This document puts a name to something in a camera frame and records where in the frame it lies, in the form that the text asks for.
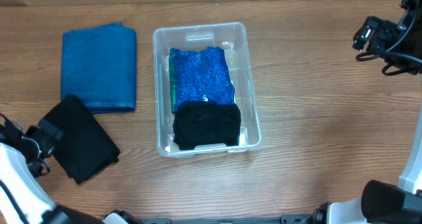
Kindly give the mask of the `black cloth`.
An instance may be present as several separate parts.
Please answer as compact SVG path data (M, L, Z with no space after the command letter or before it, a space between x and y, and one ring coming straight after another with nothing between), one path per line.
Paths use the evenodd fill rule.
M120 149L75 95L67 95L38 123L54 141L53 156L77 184L119 161Z
M175 112L174 139L180 150L210 144L239 144L241 112L236 104L205 101L182 103Z

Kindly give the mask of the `blue denim cloth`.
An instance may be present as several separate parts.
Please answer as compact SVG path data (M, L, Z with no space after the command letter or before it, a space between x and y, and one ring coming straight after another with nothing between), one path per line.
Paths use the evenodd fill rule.
M120 22L63 33L61 99L78 97L93 114L136 109L136 32Z

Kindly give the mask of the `sparkly blue green fabric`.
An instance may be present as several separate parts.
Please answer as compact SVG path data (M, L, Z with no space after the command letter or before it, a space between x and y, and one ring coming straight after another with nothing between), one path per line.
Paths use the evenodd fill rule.
M202 51L171 48L168 63L172 113L185 102L235 103L235 87L222 48L207 47Z

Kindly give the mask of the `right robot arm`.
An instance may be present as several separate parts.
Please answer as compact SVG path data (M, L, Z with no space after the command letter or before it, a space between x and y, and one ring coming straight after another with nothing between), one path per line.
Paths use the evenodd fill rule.
M383 59L385 76L421 74L421 0L402 0L399 23L366 18L353 37L356 61ZM283 216L282 223L420 223L421 125L418 124L406 166L396 185L371 180L361 197L324 203L306 217Z

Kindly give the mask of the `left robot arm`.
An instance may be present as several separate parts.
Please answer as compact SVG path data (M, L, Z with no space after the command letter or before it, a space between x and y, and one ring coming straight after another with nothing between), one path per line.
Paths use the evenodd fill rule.
M39 185L44 162L40 145L1 115L1 213L7 223L101 223L88 214L56 204Z

